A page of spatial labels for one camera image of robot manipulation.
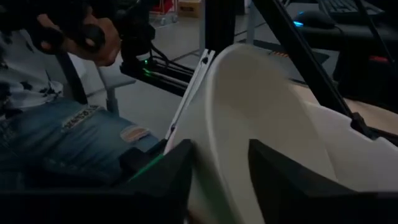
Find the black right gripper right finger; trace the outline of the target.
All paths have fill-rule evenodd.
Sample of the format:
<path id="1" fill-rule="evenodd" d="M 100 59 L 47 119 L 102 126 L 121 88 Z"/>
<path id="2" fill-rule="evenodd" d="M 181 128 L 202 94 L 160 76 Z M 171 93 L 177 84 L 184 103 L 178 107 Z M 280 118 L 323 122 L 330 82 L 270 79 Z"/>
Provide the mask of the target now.
<path id="1" fill-rule="evenodd" d="M 258 139 L 249 141 L 249 174 L 266 224 L 355 224 L 354 192 Z"/>

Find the black keyboard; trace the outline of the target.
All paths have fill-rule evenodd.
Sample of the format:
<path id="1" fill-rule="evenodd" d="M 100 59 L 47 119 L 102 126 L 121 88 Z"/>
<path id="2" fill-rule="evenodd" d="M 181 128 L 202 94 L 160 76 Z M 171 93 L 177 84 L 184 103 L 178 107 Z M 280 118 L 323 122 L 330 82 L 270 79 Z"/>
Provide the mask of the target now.
<path id="1" fill-rule="evenodd" d="M 354 0 L 317 0 L 319 8 L 329 16 L 356 16 L 359 14 Z M 380 16 L 385 12 L 366 2 L 362 1 L 363 7 L 370 16 Z"/>

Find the black vertical frame post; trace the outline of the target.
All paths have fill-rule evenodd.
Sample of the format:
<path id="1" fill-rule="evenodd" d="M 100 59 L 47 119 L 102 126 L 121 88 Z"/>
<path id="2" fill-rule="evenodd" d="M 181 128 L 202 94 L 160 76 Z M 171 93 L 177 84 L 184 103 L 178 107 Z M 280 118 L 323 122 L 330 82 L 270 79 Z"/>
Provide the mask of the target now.
<path id="1" fill-rule="evenodd" d="M 236 16 L 245 14 L 245 0 L 204 0 L 205 48 L 218 55 L 234 43 Z"/>

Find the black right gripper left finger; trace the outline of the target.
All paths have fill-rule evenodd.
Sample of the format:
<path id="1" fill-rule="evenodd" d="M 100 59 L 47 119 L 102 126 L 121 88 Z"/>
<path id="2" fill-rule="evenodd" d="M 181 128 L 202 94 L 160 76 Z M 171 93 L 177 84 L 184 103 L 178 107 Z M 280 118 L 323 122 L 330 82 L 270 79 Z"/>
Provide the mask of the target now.
<path id="1" fill-rule="evenodd" d="M 120 224 L 185 224 L 194 149 L 184 139 L 166 152 L 162 140 L 143 155 L 122 156 L 121 165 L 130 173 L 118 184 Z"/>

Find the person's hand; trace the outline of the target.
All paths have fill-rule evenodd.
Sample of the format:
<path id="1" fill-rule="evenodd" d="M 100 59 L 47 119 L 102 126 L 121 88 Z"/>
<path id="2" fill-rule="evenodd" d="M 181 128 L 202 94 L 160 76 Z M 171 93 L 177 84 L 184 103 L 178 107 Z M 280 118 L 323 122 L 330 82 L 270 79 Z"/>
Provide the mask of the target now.
<path id="1" fill-rule="evenodd" d="M 68 37 L 64 38 L 60 49 L 84 60 L 91 60 L 98 67 L 108 67 L 112 65 L 121 49 L 121 39 L 119 38 L 119 33 L 113 22 L 105 17 L 95 17 L 92 7 L 89 6 L 83 23 L 96 25 L 103 31 L 105 42 L 99 51 L 95 53 L 89 52 Z"/>

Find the white shelf rail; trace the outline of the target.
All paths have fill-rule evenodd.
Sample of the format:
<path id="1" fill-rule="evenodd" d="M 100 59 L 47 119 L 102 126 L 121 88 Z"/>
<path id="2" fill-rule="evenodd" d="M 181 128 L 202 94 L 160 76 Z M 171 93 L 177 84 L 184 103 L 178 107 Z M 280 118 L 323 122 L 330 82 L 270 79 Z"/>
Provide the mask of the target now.
<path id="1" fill-rule="evenodd" d="M 178 106 L 178 109 L 174 115 L 174 118 L 169 126 L 167 134 L 165 136 L 166 140 L 169 140 L 172 133 L 175 131 L 178 120 L 183 113 L 184 110 L 187 109 L 190 104 L 192 98 L 195 96 L 195 93 L 199 89 L 201 82 L 203 81 L 213 59 L 215 57 L 214 50 L 205 49 L 201 55 L 200 61 L 194 71 L 194 74 L 187 86 L 187 89 L 182 97 L 182 100 Z"/>

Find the red cart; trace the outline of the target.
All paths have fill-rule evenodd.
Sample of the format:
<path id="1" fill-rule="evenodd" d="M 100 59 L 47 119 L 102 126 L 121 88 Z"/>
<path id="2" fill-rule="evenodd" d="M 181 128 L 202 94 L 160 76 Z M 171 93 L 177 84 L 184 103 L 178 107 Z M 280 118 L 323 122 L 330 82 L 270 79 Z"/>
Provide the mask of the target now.
<path id="1" fill-rule="evenodd" d="M 156 5 L 150 11 L 150 21 L 155 27 L 163 27 L 178 21 L 178 0 L 156 0 Z"/>

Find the thin black frame rod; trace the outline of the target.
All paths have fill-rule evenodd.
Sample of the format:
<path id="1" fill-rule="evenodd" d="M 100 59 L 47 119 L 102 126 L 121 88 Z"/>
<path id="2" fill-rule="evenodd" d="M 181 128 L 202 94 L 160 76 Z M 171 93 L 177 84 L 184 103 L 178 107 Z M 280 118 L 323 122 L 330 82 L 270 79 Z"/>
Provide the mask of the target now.
<path id="1" fill-rule="evenodd" d="M 358 8 L 358 12 L 360 13 L 361 17 L 366 21 L 366 24 L 369 27 L 369 30 L 371 31 L 374 40 L 378 44 L 381 52 L 384 54 L 385 58 L 387 58 L 387 61 L 389 62 L 389 66 L 391 68 L 391 73 L 392 76 L 398 80 L 398 69 L 395 60 L 392 58 L 384 40 L 380 36 L 378 30 L 376 29 L 376 26 L 373 23 L 373 20 L 370 18 L 368 15 L 366 9 L 364 8 L 364 5 L 361 0 L 353 0 L 355 5 Z"/>

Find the black diagonal frame strut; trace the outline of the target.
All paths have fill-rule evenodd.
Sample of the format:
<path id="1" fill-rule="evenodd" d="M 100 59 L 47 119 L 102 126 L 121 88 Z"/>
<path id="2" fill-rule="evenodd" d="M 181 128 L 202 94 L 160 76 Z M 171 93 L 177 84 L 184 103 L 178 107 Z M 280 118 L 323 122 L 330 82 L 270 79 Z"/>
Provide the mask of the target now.
<path id="1" fill-rule="evenodd" d="M 280 44 L 287 51 L 319 104 L 350 118 L 351 127 L 361 134 L 371 139 L 385 137 L 398 146 L 398 135 L 367 126 L 359 113 L 350 110 L 331 78 L 317 62 L 310 46 L 297 29 L 285 6 L 279 0 L 252 1 Z"/>

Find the black computer mouse blue light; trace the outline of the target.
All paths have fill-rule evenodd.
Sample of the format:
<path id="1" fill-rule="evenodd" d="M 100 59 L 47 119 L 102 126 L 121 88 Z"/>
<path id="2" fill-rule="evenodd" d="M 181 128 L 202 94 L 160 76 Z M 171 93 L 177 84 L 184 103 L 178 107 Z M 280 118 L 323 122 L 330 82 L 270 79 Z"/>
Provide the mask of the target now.
<path id="1" fill-rule="evenodd" d="M 293 22 L 297 27 L 333 29 L 336 26 L 336 22 L 331 17 L 320 11 L 300 12 L 294 17 Z"/>

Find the cardboard box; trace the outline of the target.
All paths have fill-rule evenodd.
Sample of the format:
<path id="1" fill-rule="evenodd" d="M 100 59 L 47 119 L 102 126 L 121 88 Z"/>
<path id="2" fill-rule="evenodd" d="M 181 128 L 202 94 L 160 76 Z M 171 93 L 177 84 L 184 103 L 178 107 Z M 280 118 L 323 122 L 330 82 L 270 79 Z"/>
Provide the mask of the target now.
<path id="1" fill-rule="evenodd" d="M 202 3 L 203 0 L 178 0 L 178 16 L 200 18 Z"/>

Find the black desk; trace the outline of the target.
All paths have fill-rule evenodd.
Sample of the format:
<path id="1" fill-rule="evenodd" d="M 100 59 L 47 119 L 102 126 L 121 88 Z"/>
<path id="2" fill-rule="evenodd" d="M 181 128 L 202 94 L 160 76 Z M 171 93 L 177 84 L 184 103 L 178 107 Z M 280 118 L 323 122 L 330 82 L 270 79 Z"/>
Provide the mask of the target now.
<path id="1" fill-rule="evenodd" d="M 333 79 L 343 97 L 398 114 L 398 29 L 388 26 L 378 29 L 395 60 L 395 73 L 366 26 L 338 24 L 333 29 L 303 26 L 299 30 L 309 46 L 339 52 Z"/>

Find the white bowl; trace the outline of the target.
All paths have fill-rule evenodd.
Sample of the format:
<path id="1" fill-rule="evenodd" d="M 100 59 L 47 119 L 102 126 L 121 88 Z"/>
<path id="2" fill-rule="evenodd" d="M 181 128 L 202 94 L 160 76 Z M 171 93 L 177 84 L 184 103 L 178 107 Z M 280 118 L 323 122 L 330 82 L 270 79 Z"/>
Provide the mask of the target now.
<path id="1" fill-rule="evenodd" d="M 350 123 L 309 88 L 289 82 L 264 50 L 228 47 L 212 61 L 174 131 L 174 142 L 196 146 L 190 213 L 203 224 L 266 224 L 249 174 L 249 141 L 258 139 L 352 190 L 355 224 L 398 224 L 398 146 Z"/>

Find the black base rail green light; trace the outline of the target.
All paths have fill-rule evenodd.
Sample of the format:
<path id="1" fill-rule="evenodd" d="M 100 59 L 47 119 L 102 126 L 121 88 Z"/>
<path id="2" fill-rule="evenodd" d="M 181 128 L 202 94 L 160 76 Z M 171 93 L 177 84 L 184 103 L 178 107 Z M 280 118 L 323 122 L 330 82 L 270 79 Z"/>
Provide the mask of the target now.
<path id="1" fill-rule="evenodd" d="M 162 58 L 153 56 L 145 60 L 133 58 L 123 61 L 120 71 L 161 90 L 183 96 L 195 70 L 175 62 L 165 62 Z"/>

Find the person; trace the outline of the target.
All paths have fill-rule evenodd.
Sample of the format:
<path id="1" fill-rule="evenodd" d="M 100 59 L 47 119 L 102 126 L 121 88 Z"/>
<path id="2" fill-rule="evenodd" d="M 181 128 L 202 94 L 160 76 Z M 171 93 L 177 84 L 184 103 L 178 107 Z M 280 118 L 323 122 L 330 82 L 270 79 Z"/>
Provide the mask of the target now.
<path id="1" fill-rule="evenodd" d="M 89 6 L 111 20 L 110 3 L 89 2 L 71 27 Z M 0 189 L 110 185 L 124 175 L 123 155 L 158 143 L 147 128 L 64 97 L 28 34 L 36 25 L 63 30 L 58 16 L 73 17 L 64 0 L 0 0 Z"/>

